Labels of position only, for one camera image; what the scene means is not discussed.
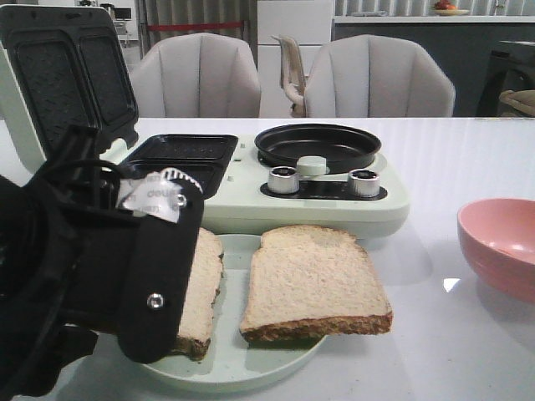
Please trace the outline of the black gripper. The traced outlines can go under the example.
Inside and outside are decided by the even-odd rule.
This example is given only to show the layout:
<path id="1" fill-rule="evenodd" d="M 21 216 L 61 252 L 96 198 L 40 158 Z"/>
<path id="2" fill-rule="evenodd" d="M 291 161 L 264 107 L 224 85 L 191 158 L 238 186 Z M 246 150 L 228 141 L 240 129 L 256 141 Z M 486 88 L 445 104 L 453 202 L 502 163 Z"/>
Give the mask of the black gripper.
<path id="1" fill-rule="evenodd" d="M 163 358 L 175 343 L 201 185 L 166 167 L 122 181 L 118 206 L 134 217 L 117 211 L 122 171 L 100 159 L 98 136 L 72 125 L 26 185 L 1 181 L 4 398 L 49 392 L 63 367 L 94 351 L 99 330 L 117 329 L 137 363 Z"/>

